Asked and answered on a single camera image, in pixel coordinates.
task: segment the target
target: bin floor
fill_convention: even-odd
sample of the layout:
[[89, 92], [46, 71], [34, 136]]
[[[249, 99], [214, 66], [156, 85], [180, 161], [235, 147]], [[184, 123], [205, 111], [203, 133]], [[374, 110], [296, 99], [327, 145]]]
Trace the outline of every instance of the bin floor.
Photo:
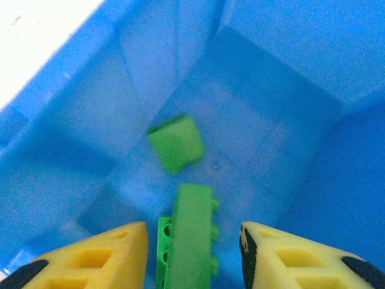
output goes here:
[[224, 30], [152, 121], [193, 116], [207, 148], [202, 161], [169, 175], [143, 135], [77, 224], [97, 234], [145, 220], [150, 238], [145, 288], [154, 288], [159, 216], [171, 214], [180, 182], [209, 185], [221, 203], [214, 217], [220, 227], [213, 247], [220, 273], [213, 288], [244, 288], [241, 222], [276, 224], [340, 108], [276, 58]]

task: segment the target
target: blue plastic bin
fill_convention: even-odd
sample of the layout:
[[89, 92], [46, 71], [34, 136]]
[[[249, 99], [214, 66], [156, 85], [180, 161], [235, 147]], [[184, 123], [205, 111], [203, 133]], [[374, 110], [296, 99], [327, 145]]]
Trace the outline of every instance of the blue plastic bin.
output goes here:
[[[385, 270], [380, 1], [107, 0], [0, 114], [0, 269], [125, 223], [150, 238], [177, 185], [221, 201], [213, 288], [243, 288], [253, 220]], [[192, 115], [207, 146], [177, 176], [146, 129]]]

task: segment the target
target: green toy piece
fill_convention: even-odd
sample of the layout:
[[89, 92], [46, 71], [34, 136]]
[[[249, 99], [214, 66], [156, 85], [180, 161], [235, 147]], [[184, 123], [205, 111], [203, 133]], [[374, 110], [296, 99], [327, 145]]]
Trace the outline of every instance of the green toy piece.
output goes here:
[[181, 184], [172, 217], [158, 222], [156, 289], [210, 289], [218, 260], [211, 255], [219, 237], [212, 223], [219, 202], [205, 185]]
[[147, 135], [162, 167], [174, 175], [205, 154], [202, 138], [190, 116], [177, 116], [149, 129]]

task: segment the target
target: lego stud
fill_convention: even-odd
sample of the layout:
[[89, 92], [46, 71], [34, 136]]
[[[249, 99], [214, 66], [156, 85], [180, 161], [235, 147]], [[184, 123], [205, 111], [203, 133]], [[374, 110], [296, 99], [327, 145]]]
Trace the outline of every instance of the lego stud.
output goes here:
[[217, 257], [211, 257], [210, 267], [211, 267], [211, 275], [217, 275], [219, 271], [219, 261]]
[[211, 240], [218, 241], [219, 239], [219, 228], [216, 224], [211, 225]]
[[212, 204], [212, 210], [213, 212], [218, 212], [219, 210], [219, 200], [216, 198], [216, 197], [212, 197], [212, 201], [211, 201], [211, 204]]

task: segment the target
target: green lego brick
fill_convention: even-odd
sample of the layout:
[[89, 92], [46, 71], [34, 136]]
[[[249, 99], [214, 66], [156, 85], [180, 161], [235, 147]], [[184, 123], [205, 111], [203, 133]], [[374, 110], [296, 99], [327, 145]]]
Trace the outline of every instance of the green lego brick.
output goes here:
[[179, 173], [188, 163], [200, 161], [205, 146], [190, 116], [177, 116], [147, 132], [150, 143], [162, 167], [172, 173]]
[[210, 187], [179, 186], [172, 218], [159, 219], [156, 289], [211, 288], [211, 276], [218, 273], [218, 260], [211, 255], [219, 237], [212, 223], [218, 208]]

